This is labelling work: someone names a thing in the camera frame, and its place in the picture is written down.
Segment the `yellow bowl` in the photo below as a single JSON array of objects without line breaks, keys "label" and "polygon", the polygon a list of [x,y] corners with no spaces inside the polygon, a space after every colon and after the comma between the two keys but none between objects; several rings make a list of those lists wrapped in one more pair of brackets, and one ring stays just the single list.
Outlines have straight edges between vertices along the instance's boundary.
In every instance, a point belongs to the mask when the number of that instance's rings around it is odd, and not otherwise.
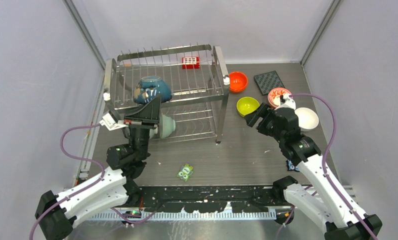
[{"label": "yellow bowl", "polygon": [[244,117],[260,107],[260,103],[253,97],[245,96],[236,103],[236,109],[241,117]]}]

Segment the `dark blue ceramic bowl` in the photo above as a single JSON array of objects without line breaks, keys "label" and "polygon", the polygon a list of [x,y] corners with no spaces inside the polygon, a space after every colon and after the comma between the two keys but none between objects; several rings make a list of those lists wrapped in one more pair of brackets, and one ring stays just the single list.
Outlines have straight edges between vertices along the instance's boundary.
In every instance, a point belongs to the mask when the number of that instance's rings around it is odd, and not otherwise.
[{"label": "dark blue ceramic bowl", "polygon": [[161,102],[165,103],[173,98],[170,86],[160,76],[145,76],[140,79],[133,92],[133,101],[145,105],[161,95]]}]

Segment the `white bowl red pattern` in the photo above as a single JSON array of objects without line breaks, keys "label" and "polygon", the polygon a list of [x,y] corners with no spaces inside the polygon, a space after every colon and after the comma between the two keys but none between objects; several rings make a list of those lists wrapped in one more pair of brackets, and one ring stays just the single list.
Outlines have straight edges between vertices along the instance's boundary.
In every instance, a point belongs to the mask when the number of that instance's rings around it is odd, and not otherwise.
[{"label": "white bowl red pattern", "polygon": [[283,95],[291,95],[292,93],[283,87],[273,88],[267,95],[267,100],[272,108],[277,108],[281,105],[280,97]]}]

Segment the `orange plastic bowl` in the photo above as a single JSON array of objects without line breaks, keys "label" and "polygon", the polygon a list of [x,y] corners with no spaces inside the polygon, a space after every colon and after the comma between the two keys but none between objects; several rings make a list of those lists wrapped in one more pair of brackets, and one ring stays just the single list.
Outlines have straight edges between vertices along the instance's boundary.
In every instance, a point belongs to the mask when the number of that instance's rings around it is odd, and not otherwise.
[{"label": "orange plastic bowl", "polygon": [[243,92],[244,90],[245,90],[245,88],[240,88],[240,89],[233,89],[233,88],[230,88],[230,89],[229,89],[229,91],[230,91],[231,93],[235,93],[235,94],[241,93],[241,92]]},{"label": "orange plastic bowl", "polygon": [[234,71],[229,74],[229,89],[243,89],[248,85],[248,77],[241,71]]}]

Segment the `plain white bowl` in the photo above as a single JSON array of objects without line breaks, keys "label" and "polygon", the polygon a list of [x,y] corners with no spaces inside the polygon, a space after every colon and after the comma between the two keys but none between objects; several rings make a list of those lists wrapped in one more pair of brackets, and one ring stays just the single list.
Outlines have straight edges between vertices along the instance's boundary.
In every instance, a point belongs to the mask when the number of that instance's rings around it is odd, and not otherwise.
[{"label": "plain white bowl", "polygon": [[314,130],[319,125],[318,115],[310,108],[297,108],[295,114],[298,117],[298,125],[303,132]]}]

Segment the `metal two-tier dish rack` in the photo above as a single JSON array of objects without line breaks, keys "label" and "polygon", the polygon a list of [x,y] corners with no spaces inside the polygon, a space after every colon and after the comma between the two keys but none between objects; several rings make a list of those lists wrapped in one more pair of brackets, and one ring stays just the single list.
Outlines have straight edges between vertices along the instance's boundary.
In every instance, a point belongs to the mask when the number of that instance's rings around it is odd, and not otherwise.
[{"label": "metal two-tier dish rack", "polygon": [[[182,57],[199,57],[199,69],[182,69]],[[182,142],[223,138],[230,78],[222,48],[194,44],[122,53],[105,62],[103,99],[120,120],[137,107],[133,92],[143,77],[159,76],[169,85],[172,99],[162,114],[175,120],[175,131],[164,140]]]}]

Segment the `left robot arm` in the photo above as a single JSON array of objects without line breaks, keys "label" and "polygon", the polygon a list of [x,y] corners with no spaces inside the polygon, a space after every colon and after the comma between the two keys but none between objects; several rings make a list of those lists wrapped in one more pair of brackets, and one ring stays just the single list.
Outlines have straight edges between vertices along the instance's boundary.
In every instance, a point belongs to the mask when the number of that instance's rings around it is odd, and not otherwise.
[{"label": "left robot arm", "polygon": [[47,240],[63,240],[82,222],[106,209],[124,204],[135,207],[140,202],[140,188],[134,180],[151,155],[150,131],[159,125],[162,98],[159,93],[145,105],[132,108],[123,119],[111,111],[102,116],[96,126],[105,126],[109,131],[127,128],[128,143],[108,148],[107,168],[92,160],[101,172],[91,179],[58,194],[45,192],[40,197],[29,239],[40,227]]}]

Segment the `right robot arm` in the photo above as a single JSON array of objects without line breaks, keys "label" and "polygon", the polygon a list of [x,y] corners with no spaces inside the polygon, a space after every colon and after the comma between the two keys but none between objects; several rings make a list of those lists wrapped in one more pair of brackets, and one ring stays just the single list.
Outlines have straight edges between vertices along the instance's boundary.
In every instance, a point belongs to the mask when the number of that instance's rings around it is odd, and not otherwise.
[{"label": "right robot arm", "polygon": [[322,231],[326,240],[374,240],[382,228],[376,214],[369,215],[346,192],[323,162],[316,143],[302,134],[299,118],[289,107],[271,109],[262,103],[244,116],[249,127],[273,137],[280,151],[309,180],[320,200],[308,193],[292,176],[273,182],[272,198],[278,205],[299,208]]}]

